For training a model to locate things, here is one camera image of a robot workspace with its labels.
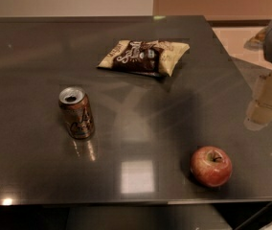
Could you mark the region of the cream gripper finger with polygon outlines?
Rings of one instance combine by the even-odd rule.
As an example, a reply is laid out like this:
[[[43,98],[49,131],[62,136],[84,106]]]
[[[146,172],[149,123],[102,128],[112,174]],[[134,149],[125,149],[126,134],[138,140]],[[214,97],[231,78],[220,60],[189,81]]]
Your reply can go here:
[[[254,87],[253,87],[253,99],[254,100],[258,100],[261,97],[261,95],[264,91],[266,79],[267,79],[266,75],[260,75],[257,78],[257,80],[254,84]]]
[[[253,99],[246,110],[248,126],[266,126],[272,121],[272,71],[266,75],[264,91],[258,100]]]

